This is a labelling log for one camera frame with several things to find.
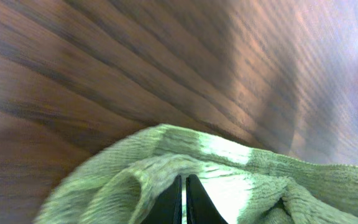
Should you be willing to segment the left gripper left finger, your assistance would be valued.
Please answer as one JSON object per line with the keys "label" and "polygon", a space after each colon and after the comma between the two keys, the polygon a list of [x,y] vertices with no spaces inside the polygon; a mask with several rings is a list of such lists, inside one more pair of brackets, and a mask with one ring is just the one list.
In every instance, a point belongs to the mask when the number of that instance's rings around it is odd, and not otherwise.
{"label": "left gripper left finger", "polygon": [[156,199],[153,208],[142,224],[181,224],[182,184],[178,175],[173,184]]}

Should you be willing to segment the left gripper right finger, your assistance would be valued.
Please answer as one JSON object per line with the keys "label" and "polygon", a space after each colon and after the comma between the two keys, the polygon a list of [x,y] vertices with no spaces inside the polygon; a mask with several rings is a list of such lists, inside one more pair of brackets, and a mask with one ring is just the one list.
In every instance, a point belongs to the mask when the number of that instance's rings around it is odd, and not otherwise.
{"label": "left gripper right finger", "polygon": [[187,224],[227,224],[194,174],[186,178],[186,221]]}

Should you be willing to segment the light green microfiber cloth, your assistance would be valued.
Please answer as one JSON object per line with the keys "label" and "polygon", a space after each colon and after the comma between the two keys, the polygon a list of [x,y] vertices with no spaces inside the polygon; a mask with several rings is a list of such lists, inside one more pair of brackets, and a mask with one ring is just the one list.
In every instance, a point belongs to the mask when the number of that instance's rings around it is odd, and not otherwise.
{"label": "light green microfiber cloth", "polygon": [[178,175],[229,223],[358,223],[358,166],[321,165],[169,124],[105,148],[62,180],[36,223],[140,223]]}

